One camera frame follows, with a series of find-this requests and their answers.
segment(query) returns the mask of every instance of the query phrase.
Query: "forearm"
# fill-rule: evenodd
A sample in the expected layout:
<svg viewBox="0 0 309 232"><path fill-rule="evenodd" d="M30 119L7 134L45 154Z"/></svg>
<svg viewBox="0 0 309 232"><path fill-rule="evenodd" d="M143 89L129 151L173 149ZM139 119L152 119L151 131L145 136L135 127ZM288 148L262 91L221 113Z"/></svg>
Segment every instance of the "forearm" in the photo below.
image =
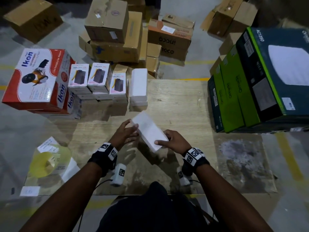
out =
<svg viewBox="0 0 309 232"><path fill-rule="evenodd" d="M210 165L196 169L208 202L230 231L272 231L256 209Z"/></svg>
<svg viewBox="0 0 309 232"><path fill-rule="evenodd" d="M87 163L33 214L20 232L72 231L101 175L97 164Z"/></svg>

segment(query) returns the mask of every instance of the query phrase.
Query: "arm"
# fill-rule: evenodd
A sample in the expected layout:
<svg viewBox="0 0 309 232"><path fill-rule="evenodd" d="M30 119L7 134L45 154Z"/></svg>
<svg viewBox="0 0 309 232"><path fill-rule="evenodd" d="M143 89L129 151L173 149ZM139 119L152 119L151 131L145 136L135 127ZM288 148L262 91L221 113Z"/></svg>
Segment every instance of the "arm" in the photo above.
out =
<svg viewBox="0 0 309 232"><path fill-rule="evenodd" d="M155 141L155 144L172 149L184 155L191 145L178 132L166 130L169 141ZM216 170L208 164L197 167L195 171L208 202L219 222L222 221L230 231L263 231L272 229L257 210Z"/></svg>
<svg viewBox="0 0 309 232"><path fill-rule="evenodd" d="M126 128L129 122L130 120L123 122L109 140L118 151L124 144L137 139L137 126ZM106 157L104 152L101 153L102 157ZM20 232L72 231L100 178L107 171L108 169L102 169L94 162L87 163L30 217Z"/></svg>

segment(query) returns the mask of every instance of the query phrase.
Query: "concrete floor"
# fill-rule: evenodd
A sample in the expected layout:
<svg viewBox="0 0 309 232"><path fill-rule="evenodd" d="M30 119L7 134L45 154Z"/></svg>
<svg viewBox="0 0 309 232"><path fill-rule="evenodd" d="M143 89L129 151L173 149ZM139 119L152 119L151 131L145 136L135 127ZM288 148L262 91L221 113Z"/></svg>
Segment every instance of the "concrete floor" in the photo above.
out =
<svg viewBox="0 0 309 232"><path fill-rule="evenodd" d="M172 13L196 21L186 65L161 63L159 71L164 79L209 77L211 63L219 56L221 41L199 29L205 16L221 0L162 0L161 14ZM78 46L78 34L83 30L89 5L58 4L64 24L37 45L19 37L10 27L0 28L0 86L8 84L13 68L25 47L65 48L79 63L92 60ZM48 197L19 197L28 172L38 130L45 118L26 111L18 111L0 104L0 230L17 231ZM308 231L309 229L309 135L302 132L286 134L292 159L280 148L274 135L264 135L264 145L271 168L278 177L277 187L282 195L268 223L274 231ZM295 171L302 178L295 177ZM114 196L94 196L83 217L80 231L95 231ZM198 197L201 207L212 214L207 200Z"/></svg>

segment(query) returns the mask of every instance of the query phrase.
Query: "person's right hand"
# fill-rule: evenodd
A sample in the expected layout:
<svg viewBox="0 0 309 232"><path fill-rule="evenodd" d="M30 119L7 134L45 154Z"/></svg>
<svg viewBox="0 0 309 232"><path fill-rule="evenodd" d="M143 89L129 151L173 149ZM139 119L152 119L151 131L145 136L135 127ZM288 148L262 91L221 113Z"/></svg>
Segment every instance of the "person's right hand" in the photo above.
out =
<svg viewBox="0 0 309 232"><path fill-rule="evenodd" d="M170 148L172 151L183 155L187 150L191 149L191 145L181 136L180 133L173 130L165 130L164 134L168 137L169 141L156 140L156 145Z"/></svg>

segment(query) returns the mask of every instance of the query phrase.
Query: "finger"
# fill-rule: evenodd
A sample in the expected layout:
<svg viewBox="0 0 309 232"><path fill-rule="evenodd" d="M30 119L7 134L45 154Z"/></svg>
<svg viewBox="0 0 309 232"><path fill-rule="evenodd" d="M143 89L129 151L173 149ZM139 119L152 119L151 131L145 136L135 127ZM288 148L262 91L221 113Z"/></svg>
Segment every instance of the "finger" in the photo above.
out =
<svg viewBox="0 0 309 232"><path fill-rule="evenodd" d="M168 139L172 138L172 130L167 129L164 131L164 134L168 137Z"/></svg>
<svg viewBox="0 0 309 232"><path fill-rule="evenodd" d="M131 119L126 120L120 125L120 128L125 129L125 127L131 122Z"/></svg>
<svg viewBox="0 0 309 232"><path fill-rule="evenodd" d="M139 134L138 134L137 132L134 132L134 133L132 133L132 134L130 135L130 137L137 137L137 136L139 136Z"/></svg>
<svg viewBox="0 0 309 232"><path fill-rule="evenodd" d="M138 129L138 124L133 125L132 127L125 128L125 132L127 135L131 135Z"/></svg>
<svg viewBox="0 0 309 232"><path fill-rule="evenodd" d="M138 137L130 137L130 138L127 138L127 139L125 140L125 144L130 143L130 142L134 142L134 141L137 140L137 139L138 139Z"/></svg>
<svg viewBox="0 0 309 232"><path fill-rule="evenodd" d="M156 140L156 141L154 141L154 143L156 145L167 147L167 148L170 148L170 145L171 145L171 143L169 141L163 141L163 140Z"/></svg>

